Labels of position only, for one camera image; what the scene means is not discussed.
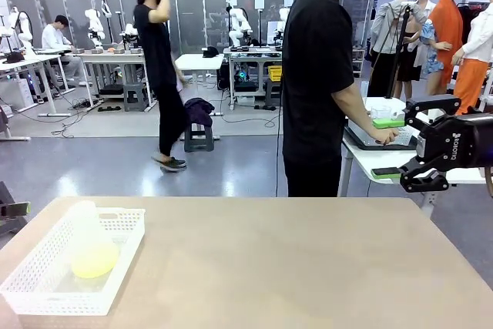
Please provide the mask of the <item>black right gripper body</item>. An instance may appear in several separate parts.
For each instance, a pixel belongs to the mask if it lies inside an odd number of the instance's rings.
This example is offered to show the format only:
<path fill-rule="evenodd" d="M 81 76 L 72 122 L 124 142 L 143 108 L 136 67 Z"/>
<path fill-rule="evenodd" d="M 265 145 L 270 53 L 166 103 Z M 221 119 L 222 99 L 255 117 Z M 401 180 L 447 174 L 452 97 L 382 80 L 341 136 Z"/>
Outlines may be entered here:
<path fill-rule="evenodd" d="M 442 172 L 491 167 L 492 115 L 443 115 L 421 128 L 416 154 L 420 162 Z"/>

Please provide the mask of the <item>person's right hand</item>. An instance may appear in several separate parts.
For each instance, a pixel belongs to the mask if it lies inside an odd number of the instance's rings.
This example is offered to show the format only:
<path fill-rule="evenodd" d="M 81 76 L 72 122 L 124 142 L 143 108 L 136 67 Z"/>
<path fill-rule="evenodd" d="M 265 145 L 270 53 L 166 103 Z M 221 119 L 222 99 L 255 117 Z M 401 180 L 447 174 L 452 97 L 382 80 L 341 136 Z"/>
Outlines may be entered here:
<path fill-rule="evenodd" d="M 370 136 L 381 145 L 388 145 L 396 140 L 399 136 L 399 131 L 395 128 L 377 129 L 371 130 Z"/>

